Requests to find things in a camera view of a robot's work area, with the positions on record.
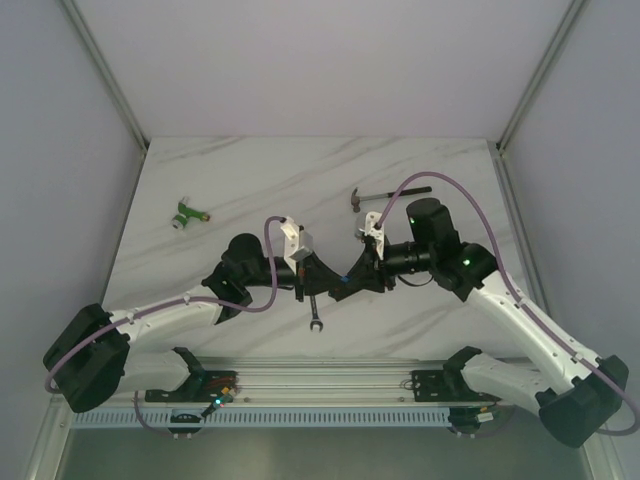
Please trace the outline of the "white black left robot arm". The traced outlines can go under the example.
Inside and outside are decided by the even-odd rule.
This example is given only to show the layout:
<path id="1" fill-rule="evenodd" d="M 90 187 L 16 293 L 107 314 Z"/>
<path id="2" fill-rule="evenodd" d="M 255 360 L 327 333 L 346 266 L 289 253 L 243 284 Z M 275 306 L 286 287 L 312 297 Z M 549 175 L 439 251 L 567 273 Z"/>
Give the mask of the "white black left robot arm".
<path id="1" fill-rule="evenodd" d="M 44 355 L 45 388 L 62 395 L 75 413 L 137 390 L 195 401 L 204 390 L 204 372 L 177 344 L 180 335 L 262 313 L 280 289 L 305 299 L 336 296 L 345 285 L 299 239 L 286 241 L 284 255 L 277 256 L 269 240 L 237 235 L 214 271 L 181 295 L 124 310 L 107 311 L 98 303 L 81 308 Z"/>

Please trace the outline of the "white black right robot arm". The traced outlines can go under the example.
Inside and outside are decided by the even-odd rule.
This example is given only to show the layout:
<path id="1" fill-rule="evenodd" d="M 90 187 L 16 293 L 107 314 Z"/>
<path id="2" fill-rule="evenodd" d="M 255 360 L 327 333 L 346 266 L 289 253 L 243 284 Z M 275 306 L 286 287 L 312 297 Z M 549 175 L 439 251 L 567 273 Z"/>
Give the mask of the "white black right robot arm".
<path id="1" fill-rule="evenodd" d="M 365 245 L 368 272 L 385 289 L 395 276 L 429 273 L 440 288 L 492 319 L 535 366 L 514 367 L 465 347 L 443 367 L 447 394 L 505 400 L 536 415 L 561 444 L 581 447 L 621 408 L 629 377 L 624 361 L 602 357 L 564 331 L 500 269 L 495 254 L 461 241 L 439 200 L 416 200 L 406 214 L 413 239 L 396 245 L 386 239 L 381 213 L 358 218 L 356 236 Z"/>

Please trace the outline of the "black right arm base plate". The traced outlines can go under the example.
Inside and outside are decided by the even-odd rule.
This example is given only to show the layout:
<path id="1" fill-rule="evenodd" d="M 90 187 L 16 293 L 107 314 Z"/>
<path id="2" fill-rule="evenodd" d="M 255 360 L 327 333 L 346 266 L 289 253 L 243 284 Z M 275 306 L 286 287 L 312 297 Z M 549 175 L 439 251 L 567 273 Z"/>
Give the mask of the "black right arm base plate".
<path id="1" fill-rule="evenodd" d="M 411 390 L 416 402 L 498 402 L 499 398 L 471 390 L 459 372 L 441 370 L 413 370 Z"/>

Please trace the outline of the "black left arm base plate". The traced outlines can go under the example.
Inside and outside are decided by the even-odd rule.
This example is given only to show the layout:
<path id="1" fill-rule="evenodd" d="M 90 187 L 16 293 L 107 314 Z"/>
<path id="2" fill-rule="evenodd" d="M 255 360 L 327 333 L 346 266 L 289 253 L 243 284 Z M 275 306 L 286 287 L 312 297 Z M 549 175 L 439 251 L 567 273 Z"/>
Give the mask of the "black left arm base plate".
<path id="1" fill-rule="evenodd" d="M 210 403 L 223 395 L 222 390 L 233 390 L 237 384 L 237 372 L 214 370 L 192 373 L 175 390 L 148 390 L 144 400 L 150 403 Z"/>

